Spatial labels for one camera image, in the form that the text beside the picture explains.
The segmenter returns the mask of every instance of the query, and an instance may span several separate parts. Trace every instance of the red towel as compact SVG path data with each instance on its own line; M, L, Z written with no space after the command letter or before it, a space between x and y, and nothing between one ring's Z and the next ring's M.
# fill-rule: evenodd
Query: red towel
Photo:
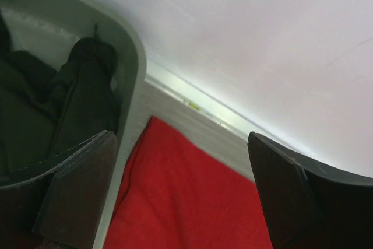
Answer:
M255 184L153 117L127 162L104 248L272 246Z

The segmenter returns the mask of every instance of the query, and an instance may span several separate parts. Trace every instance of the red fabric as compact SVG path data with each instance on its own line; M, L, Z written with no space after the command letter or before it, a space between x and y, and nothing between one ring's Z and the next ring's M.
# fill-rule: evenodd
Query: red fabric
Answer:
M272 246L255 184L153 117L127 162L104 248Z

